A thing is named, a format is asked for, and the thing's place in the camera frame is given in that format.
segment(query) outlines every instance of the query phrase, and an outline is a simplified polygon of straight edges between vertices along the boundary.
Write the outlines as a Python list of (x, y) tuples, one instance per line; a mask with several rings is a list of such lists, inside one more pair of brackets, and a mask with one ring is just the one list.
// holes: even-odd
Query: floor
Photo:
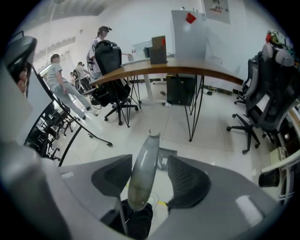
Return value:
[[(160, 94), (162, 90), (166, 92), (165, 84), (151, 84), (151, 87), (155, 99), (166, 100), (166, 96)], [(139, 84), (139, 90), (141, 99), (146, 99), (148, 95), (144, 83)], [(247, 146), (246, 134), (239, 130), (231, 132), (226, 130), (229, 125), (240, 125), (236, 118), (232, 118), (233, 113), (240, 115), (245, 113), (244, 105), (233, 103), (235, 97), (234, 94), (229, 96), (217, 92), (211, 96), (203, 96), (192, 142), (188, 141), (188, 125), (183, 106), (165, 107), (155, 104), (152, 109), (149, 105), (142, 104), (139, 111), (132, 109), (130, 128), (125, 123), (122, 126), (118, 125), (116, 113), (111, 115), (107, 122), (104, 121), (104, 116), (112, 109), (110, 105), (102, 108), (97, 117), (87, 113), (87, 119), (81, 121), (83, 125), (98, 137), (112, 142), (113, 147), (108, 147), (95, 138), (89, 138), (87, 132), (81, 130), (71, 145), (63, 165), (88, 163), (121, 154), (132, 154), (135, 162), (148, 136), (152, 119), (160, 131), (160, 147), (176, 150), (178, 156), (234, 170), (257, 184), (260, 169), (270, 165), (269, 151), (272, 146), (267, 138), (262, 139), (261, 130), (256, 129), (261, 142), (260, 147), (255, 149), (252, 144), (250, 152), (242, 154), (242, 150)], [(73, 124), (72, 128), (76, 130), (76, 124)], [(59, 141), (56, 142), (56, 146), (60, 148), (58, 157), (63, 154), (74, 133), (75, 131), (71, 133), (68, 130), (66, 137), (61, 134)], [(127, 189), (127, 187), (124, 189), (122, 199), (127, 198)], [(152, 191), (159, 196), (160, 202), (154, 210), (150, 234), (167, 218), (167, 207), (163, 202), (168, 202), (173, 196), (172, 184), (166, 172), (157, 170)]]

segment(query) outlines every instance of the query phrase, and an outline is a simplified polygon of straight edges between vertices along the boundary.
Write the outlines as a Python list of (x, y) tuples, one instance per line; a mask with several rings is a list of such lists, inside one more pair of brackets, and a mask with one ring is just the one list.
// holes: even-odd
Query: curved wooden tabletop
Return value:
[(224, 79), (226, 81), (242, 85), (243, 80), (234, 76), (231, 72), (207, 61), (200, 60), (177, 60), (176, 58), (168, 58), (166, 64), (150, 64), (150, 60), (135, 62), (125, 65), (113, 72), (110, 72), (96, 81), (90, 83), (90, 86), (99, 85), (105, 82), (113, 81), (129, 76), (155, 74), (155, 73), (171, 73), (171, 74), (195, 74), (204, 75), (215, 78)]

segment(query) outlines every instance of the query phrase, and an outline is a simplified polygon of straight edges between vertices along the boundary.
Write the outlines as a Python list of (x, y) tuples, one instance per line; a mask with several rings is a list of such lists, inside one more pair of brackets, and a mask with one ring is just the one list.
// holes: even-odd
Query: translucent gray object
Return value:
[(148, 136), (135, 162), (128, 188), (130, 207), (142, 210), (149, 199), (158, 164), (159, 135)]

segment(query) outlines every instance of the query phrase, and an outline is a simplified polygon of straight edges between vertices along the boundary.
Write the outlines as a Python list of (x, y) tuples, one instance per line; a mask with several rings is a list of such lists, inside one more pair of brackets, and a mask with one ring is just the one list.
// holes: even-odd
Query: red diamond paper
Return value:
[(188, 13), (187, 14), (187, 18), (186, 18), (186, 21), (189, 23), (189, 24), (192, 24), (197, 18), (195, 16), (193, 16), (192, 14)]

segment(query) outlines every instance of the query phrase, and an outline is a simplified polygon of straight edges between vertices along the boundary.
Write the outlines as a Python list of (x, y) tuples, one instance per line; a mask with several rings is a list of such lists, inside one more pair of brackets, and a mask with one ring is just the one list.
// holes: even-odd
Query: wall picture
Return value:
[(227, 0), (203, 0), (206, 17), (230, 24)]

